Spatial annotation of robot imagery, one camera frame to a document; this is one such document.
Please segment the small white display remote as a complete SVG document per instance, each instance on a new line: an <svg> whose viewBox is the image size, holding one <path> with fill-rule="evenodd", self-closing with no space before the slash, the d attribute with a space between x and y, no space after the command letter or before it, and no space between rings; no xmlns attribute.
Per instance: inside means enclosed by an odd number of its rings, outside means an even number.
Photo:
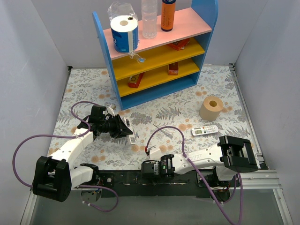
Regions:
<svg viewBox="0 0 300 225"><path fill-rule="evenodd" d="M191 129L193 136L210 135L218 132L218 127L216 125L203 126Z"/></svg>

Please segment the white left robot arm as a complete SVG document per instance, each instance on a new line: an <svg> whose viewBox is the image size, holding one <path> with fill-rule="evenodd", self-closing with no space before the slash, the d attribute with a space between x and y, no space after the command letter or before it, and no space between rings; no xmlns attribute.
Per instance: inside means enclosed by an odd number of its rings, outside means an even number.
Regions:
<svg viewBox="0 0 300 225"><path fill-rule="evenodd" d="M108 133L114 139L126 137L131 145L136 143L129 118L115 114L112 106L94 105L90 115L77 126L70 140L50 156L37 160L33 193L63 202L73 188L80 185L96 187L101 181L98 167L81 164L74 168L73 164L81 152L102 133Z"/></svg>

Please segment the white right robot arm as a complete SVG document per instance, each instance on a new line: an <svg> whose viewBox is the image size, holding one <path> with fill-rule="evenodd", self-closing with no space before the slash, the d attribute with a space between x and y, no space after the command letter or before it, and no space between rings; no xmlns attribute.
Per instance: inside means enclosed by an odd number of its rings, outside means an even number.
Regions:
<svg viewBox="0 0 300 225"><path fill-rule="evenodd" d="M160 149L146 149L151 162L155 161L154 174L168 176L184 175L195 169L213 167L213 183L223 186L237 173L257 171L260 166L248 139L221 136L217 144L209 148L181 154L163 155Z"/></svg>

